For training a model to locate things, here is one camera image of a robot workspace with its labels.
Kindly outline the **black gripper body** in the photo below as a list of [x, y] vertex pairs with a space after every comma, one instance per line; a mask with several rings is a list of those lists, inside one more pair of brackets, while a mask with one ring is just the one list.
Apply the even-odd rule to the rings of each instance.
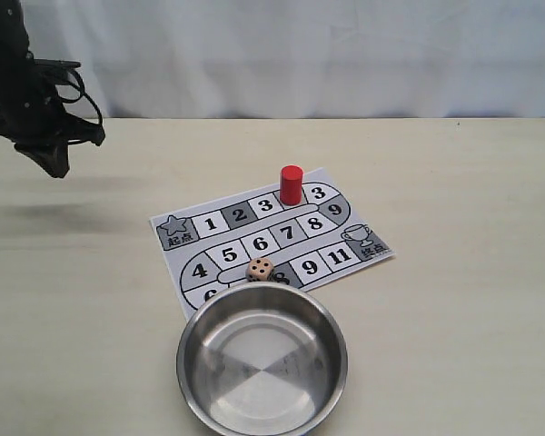
[[67, 112], [37, 71], [18, 1], [0, 1], [0, 136], [25, 146], [68, 147]]

